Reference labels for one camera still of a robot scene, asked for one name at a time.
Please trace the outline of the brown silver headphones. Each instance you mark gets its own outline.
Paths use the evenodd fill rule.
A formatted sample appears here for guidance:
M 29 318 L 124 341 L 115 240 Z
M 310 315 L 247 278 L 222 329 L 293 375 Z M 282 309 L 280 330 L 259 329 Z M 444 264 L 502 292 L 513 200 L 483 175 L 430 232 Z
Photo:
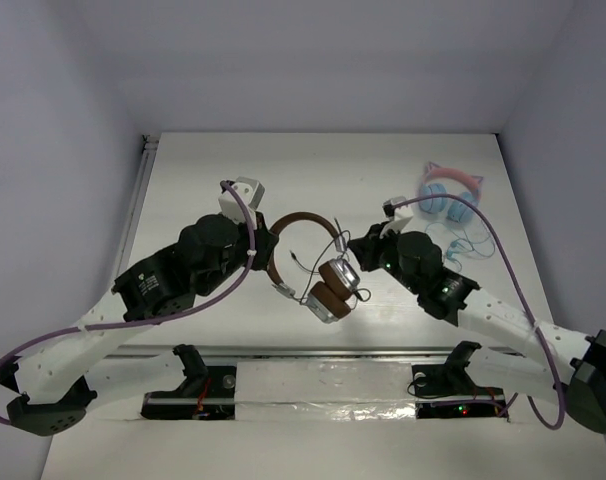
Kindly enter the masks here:
M 294 212 L 278 219 L 270 228 L 277 237 L 290 225 L 308 221 L 321 226 L 332 238 L 339 256 L 320 264 L 317 269 L 319 281 L 306 288 L 302 298 L 296 298 L 296 292 L 287 285 L 278 272 L 274 254 L 270 255 L 267 275 L 274 288 L 290 300 L 305 306 L 323 323 L 335 323 L 352 311 L 347 301 L 357 297 L 360 277 L 345 258 L 345 248 L 341 247 L 342 234 L 329 220 L 312 212 Z

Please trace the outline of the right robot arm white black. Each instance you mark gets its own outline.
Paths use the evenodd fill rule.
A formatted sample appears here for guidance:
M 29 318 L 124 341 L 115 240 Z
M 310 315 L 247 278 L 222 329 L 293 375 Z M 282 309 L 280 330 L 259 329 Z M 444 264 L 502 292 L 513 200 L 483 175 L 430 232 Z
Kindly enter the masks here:
M 606 435 L 606 330 L 595 335 L 534 320 L 443 264 L 441 249 L 420 231 L 375 224 L 347 244 L 364 272 L 382 269 L 415 295 L 429 316 L 491 338 L 515 351 L 459 344 L 444 372 L 453 391 L 495 385 L 555 403 L 583 427 Z

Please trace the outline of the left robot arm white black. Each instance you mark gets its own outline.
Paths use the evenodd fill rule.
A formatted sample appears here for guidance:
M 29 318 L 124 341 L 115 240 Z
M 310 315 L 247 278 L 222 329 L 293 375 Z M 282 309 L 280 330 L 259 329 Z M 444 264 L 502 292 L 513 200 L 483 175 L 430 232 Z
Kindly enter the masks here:
M 50 437 L 128 397 L 202 401 L 214 378 L 193 345 L 115 367 L 105 360 L 131 338 L 213 307 L 250 272 L 266 270 L 279 239 L 261 213 L 251 220 L 200 218 L 175 243 L 124 271 L 72 326 L 1 359 L 0 385 L 16 396 L 0 423 Z

